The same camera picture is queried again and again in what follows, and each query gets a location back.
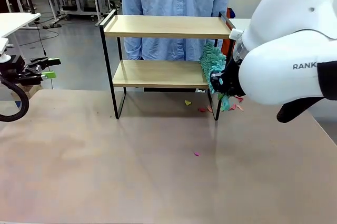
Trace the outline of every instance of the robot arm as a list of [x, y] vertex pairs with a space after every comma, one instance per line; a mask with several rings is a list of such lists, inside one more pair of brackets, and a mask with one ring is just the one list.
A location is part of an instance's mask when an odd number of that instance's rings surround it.
[[26, 93], [16, 84], [22, 86], [39, 85], [41, 81], [55, 77], [54, 72], [42, 72], [45, 68], [61, 64], [58, 58], [47, 57], [32, 58], [26, 64], [22, 56], [5, 54], [7, 38], [0, 38], [0, 82], [15, 92], [21, 99], [22, 105], [19, 112], [6, 116], [0, 114], [0, 121], [11, 122], [25, 116], [29, 109], [29, 100]]
[[337, 100], [337, 18], [330, 0], [262, 0], [216, 90], [284, 104], [287, 123], [323, 98]]

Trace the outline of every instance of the teal mop head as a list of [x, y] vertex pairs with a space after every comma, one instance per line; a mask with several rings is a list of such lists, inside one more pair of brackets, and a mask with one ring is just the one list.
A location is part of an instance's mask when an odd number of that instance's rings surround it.
[[[226, 56], [222, 54], [219, 48], [215, 48], [213, 43], [208, 42], [205, 45], [203, 55], [199, 61], [209, 84], [209, 89], [213, 94], [215, 90], [210, 81], [211, 73], [221, 73], [225, 69]], [[218, 99], [223, 101], [222, 110], [229, 110], [229, 97], [227, 95], [218, 94]]]

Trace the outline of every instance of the black metal frame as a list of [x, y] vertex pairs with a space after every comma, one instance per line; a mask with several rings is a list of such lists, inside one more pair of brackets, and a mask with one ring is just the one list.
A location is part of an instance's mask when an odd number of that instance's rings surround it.
[[[219, 13], [219, 18], [222, 18], [222, 17], [224, 17], [225, 21], [227, 22], [228, 18], [227, 18], [226, 14], [224, 12], [220, 12]], [[218, 44], [218, 39], [215, 40], [214, 47], [217, 47], [217, 44]], [[229, 63], [229, 61], [230, 61], [230, 59], [232, 57], [233, 46], [234, 46], [234, 40], [230, 39], [230, 47], [229, 47], [229, 50], [228, 50], [228, 53], [227, 53], [227, 57], [226, 57], [226, 66], [228, 65], [228, 63]], [[210, 100], [210, 105], [211, 105], [211, 108], [212, 108], [213, 117], [217, 121], [217, 120], [219, 120], [222, 101], [218, 100], [218, 102], [217, 102], [217, 108], [216, 108], [216, 114], [215, 114], [214, 113], [214, 108], [213, 108], [212, 94], [211, 94], [211, 91], [209, 89], [207, 90], [207, 95], [208, 95], [209, 100]]]
[[[113, 103], [113, 106], [114, 106], [116, 119], [119, 119], [120, 116], [121, 116], [121, 113], [122, 113], [123, 105], [124, 105], [124, 100], [125, 100], [125, 96], [126, 96], [126, 88], [123, 87], [123, 91], [124, 91], [123, 97], [122, 97], [122, 100], [120, 102], [119, 107], [117, 108], [115, 89], [114, 89], [114, 84], [113, 84], [113, 77], [112, 77], [112, 74], [111, 74], [109, 54], [108, 54], [108, 51], [107, 51], [106, 39], [105, 39], [105, 33], [104, 33], [104, 28], [111, 21], [111, 19], [116, 15], [117, 15], [117, 10], [114, 9], [110, 12], [110, 14], [108, 14], [108, 16], [106, 18], [104, 18], [104, 20], [100, 23], [100, 33], [101, 33], [101, 39], [102, 39], [102, 44], [103, 44], [106, 70], [107, 70], [107, 75], [108, 75], [108, 78], [109, 78], [109, 85], [110, 85], [110, 91], [111, 91], [111, 96], [112, 96], [112, 103]], [[221, 18], [222, 16], [226, 16], [226, 15], [224, 15], [223, 13], [219, 13], [219, 17]], [[217, 44], [218, 44], [218, 39], [215, 40], [214, 46], [217, 47]], [[233, 44], [234, 44], [234, 41], [231, 40], [229, 54], [233, 49]], [[121, 38], [120, 37], [117, 37], [117, 45], [118, 45], [118, 54], [119, 54], [120, 61], [121, 61], [121, 60], [123, 60], [123, 55], [122, 55], [122, 46], [121, 46]], [[212, 94], [211, 94], [209, 89], [207, 90], [207, 96], [209, 98], [210, 105], [212, 107], [213, 117], [216, 121], [218, 121], [219, 116], [220, 116], [222, 101], [221, 100], [218, 101], [216, 113], [214, 113]]]
[[[119, 119], [122, 113], [122, 108], [124, 105], [124, 100], [126, 96], [126, 88], [123, 87], [123, 97], [120, 102], [119, 107], [117, 108], [117, 102], [116, 102], [116, 96], [115, 96], [115, 88], [114, 88], [114, 83], [112, 81], [112, 74], [111, 74], [111, 68], [110, 68], [110, 60], [109, 60], [109, 54], [107, 51], [107, 46], [106, 46], [106, 39], [105, 39], [105, 34], [104, 34], [104, 28], [106, 25], [110, 22], [110, 20], [117, 15], [117, 10], [112, 10], [110, 14], [100, 23], [100, 33], [101, 33], [101, 39], [102, 39], [102, 44], [103, 44], [103, 51], [104, 51], [104, 57], [105, 57], [105, 64], [106, 64], [106, 71], [107, 71], [107, 76], [109, 78], [109, 85], [110, 85], [110, 91], [111, 91], [111, 97], [112, 97], [112, 104], [114, 106], [115, 110], [115, 116], [116, 119]], [[118, 53], [120, 55], [120, 60], [123, 59], [122, 57], [122, 48], [121, 48], [121, 38], [117, 37], [117, 43], [118, 43]]]

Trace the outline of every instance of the blue shirt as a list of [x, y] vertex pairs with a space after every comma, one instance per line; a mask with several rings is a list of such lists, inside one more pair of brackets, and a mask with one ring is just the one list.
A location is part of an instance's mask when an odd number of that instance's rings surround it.
[[[124, 15], [216, 16], [228, 0], [123, 0]], [[126, 38], [128, 59], [191, 60], [202, 54], [206, 39]]]

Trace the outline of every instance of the wooden shelf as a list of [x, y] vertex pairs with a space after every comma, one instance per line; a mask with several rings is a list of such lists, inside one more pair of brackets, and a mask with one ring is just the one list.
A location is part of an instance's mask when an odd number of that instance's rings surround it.
[[208, 84], [198, 62], [122, 60], [115, 87], [202, 88]]
[[229, 28], [219, 17], [116, 15], [106, 36], [227, 39]]

